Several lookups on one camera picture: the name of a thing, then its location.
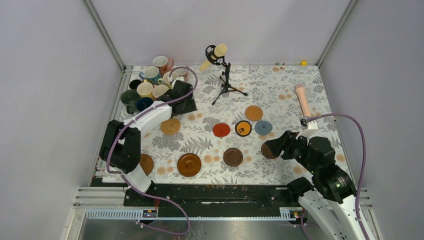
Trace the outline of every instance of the blue mug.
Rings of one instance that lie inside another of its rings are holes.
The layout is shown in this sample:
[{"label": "blue mug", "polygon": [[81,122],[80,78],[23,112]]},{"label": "blue mug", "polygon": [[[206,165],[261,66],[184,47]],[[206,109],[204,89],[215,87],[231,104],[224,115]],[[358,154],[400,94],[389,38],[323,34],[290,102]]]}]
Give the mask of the blue mug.
[{"label": "blue mug", "polygon": [[158,79],[161,78],[161,74],[159,73],[159,68],[155,66],[149,66],[144,72],[140,72],[138,75],[142,80],[147,80],[153,85],[159,85]]},{"label": "blue mug", "polygon": [[136,107],[137,107],[137,110],[139,110],[140,112],[143,112],[152,104],[153,104],[153,99],[151,99],[150,97],[142,97],[140,100],[137,101]]}]

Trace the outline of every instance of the pink object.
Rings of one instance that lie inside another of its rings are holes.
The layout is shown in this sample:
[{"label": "pink object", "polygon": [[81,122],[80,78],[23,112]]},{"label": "pink object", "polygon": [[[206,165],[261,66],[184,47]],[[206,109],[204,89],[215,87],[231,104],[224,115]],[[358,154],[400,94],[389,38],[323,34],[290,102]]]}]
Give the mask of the pink object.
[{"label": "pink object", "polygon": [[297,84],[294,87],[297,98],[299,99],[300,107],[302,108],[303,115],[305,117],[312,117],[311,111],[309,110],[308,100],[305,95],[305,87],[302,84]]}]

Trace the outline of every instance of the table surface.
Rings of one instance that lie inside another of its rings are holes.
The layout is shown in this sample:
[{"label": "table surface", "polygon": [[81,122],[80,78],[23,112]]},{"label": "table surface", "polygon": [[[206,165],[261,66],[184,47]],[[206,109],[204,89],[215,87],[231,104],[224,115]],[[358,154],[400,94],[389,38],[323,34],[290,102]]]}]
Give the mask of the table surface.
[{"label": "table surface", "polygon": [[[130,81],[140,79],[138,73],[147,66],[134,66]],[[261,66],[232,65],[230,83],[233,87],[248,93],[223,94],[214,106],[212,102],[221,91],[219,75],[222,67],[211,66],[199,72],[199,66],[190,66],[198,76],[194,90],[197,111],[175,118],[181,128],[174,135],[165,135],[160,124],[141,137],[141,151],[153,158],[154,168],[148,175],[155,183],[163,184],[247,184],[285,185],[299,177],[310,179],[312,175],[295,160],[267,159],[261,154],[262,144],[278,138],[284,131],[302,130],[303,117],[294,87],[303,84],[309,107],[314,116],[330,112],[330,106],[316,66]],[[194,84],[190,73],[188,82]],[[266,136],[258,135],[253,129],[246,137],[238,136],[235,125],[241,120],[249,121],[252,128],[255,121],[246,118],[248,106],[256,105],[263,111],[262,120],[273,125]],[[119,120],[132,117],[122,108]],[[231,132],[225,137],[216,137],[212,129],[215,124],[226,123]],[[327,117],[318,120],[318,131],[312,136],[326,137],[336,152],[336,164],[349,173],[339,134],[334,119]],[[228,166],[223,160],[224,152],[238,148],[243,153],[239,166]],[[186,154],[197,154],[201,159],[201,170],[193,177],[185,177],[178,172],[177,161]],[[123,183],[116,174],[104,174],[104,183]]]}]

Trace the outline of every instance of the blue coaster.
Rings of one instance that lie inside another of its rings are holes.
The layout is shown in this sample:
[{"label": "blue coaster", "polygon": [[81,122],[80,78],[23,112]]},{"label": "blue coaster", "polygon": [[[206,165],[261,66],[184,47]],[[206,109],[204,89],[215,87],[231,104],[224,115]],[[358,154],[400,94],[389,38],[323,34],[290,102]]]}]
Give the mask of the blue coaster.
[{"label": "blue coaster", "polygon": [[254,125],[254,131],[262,136],[270,134],[273,130],[273,125],[269,121],[259,120]]}]

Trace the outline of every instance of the black metal base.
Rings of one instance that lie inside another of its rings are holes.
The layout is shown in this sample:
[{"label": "black metal base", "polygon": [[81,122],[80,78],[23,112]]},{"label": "black metal base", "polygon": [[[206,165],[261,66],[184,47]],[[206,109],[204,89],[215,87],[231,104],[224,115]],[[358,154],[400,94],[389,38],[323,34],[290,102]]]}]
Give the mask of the black metal base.
[{"label": "black metal base", "polygon": [[245,92],[243,92],[243,91],[240,91],[240,90],[238,90],[237,88],[232,87],[232,86],[231,86],[231,84],[230,84],[228,81],[224,81],[224,79],[222,78],[222,76],[219,76],[219,79],[221,79],[221,81],[223,82],[223,83],[221,84],[221,87],[222,87],[223,89],[222,89],[222,91],[218,94],[218,96],[215,98],[215,101],[213,101],[213,102],[212,102],[212,105],[215,105],[215,103],[216,103],[216,102],[217,102],[217,100],[220,98],[220,96],[221,96],[222,94],[225,94],[225,93],[230,93],[230,92],[239,92],[239,93],[243,94],[244,96],[247,96],[247,95],[248,95],[247,93],[245,93]]}]

